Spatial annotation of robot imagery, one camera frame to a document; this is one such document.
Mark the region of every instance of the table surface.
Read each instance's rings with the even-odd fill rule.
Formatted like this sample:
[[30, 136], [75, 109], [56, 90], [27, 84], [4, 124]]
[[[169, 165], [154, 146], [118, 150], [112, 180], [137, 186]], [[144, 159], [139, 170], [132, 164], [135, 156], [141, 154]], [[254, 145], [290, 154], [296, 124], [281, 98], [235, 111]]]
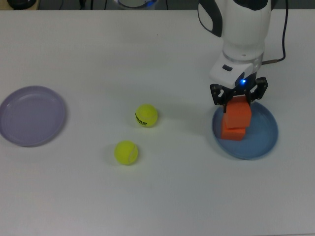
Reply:
[[[35, 2], [33, 6], [26, 10], [38, 10], [39, 7], [39, 0]], [[7, 0], [0, 0], [0, 10], [13, 10], [12, 7], [8, 4]]]
[[[264, 59], [282, 56], [284, 15], [273, 11]], [[314, 10], [290, 11], [287, 59], [259, 71], [279, 140], [241, 161], [211, 131], [208, 73], [222, 41], [196, 11], [1, 13], [0, 100], [47, 86], [67, 121], [40, 147], [0, 137], [0, 235], [315, 233], [314, 22]], [[156, 127], [135, 122], [142, 103], [157, 107]], [[139, 147], [132, 166], [113, 156], [126, 139]]]

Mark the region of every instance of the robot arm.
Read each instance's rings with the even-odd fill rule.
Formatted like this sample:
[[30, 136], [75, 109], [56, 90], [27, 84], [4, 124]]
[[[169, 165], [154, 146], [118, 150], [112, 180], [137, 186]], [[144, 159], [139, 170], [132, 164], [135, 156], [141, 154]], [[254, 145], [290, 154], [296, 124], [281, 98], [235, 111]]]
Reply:
[[[201, 24], [212, 34], [222, 37], [223, 50], [210, 70], [216, 105], [225, 105], [233, 96], [245, 94], [248, 101], [261, 99], [268, 84], [256, 80], [265, 50], [271, 10], [277, 0], [199, 0]], [[250, 94], [258, 86], [259, 91]]]

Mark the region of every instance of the plate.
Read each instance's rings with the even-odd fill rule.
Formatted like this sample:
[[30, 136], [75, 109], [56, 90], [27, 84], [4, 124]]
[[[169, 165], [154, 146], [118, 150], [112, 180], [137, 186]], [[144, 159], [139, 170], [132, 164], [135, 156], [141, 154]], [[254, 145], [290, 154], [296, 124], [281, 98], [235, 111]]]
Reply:
[[0, 134], [24, 147], [39, 146], [62, 128], [65, 106], [53, 90], [42, 86], [21, 88], [0, 106]]
[[221, 148], [243, 160], [264, 157], [278, 140], [278, 125], [270, 111], [257, 102], [251, 104], [251, 110], [251, 124], [246, 128], [246, 135], [242, 141], [221, 139], [223, 108], [218, 108], [212, 119], [212, 131]]

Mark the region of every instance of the orange foam cube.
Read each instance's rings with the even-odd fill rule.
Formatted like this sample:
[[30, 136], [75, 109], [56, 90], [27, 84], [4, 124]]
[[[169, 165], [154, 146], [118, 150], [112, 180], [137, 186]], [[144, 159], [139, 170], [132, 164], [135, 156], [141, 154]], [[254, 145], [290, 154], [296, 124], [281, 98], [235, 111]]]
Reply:
[[226, 126], [226, 114], [223, 115], [223, 119], [221, 122], [221, 138], [228, 140], [241, 141], [246, 133], [245, 128], [234, 128], [229, 129]]
[[251, 107], [245, 96], [233, 97], [228, 102], [224, 118], [228, 129], [249, 127], [251, 118]]

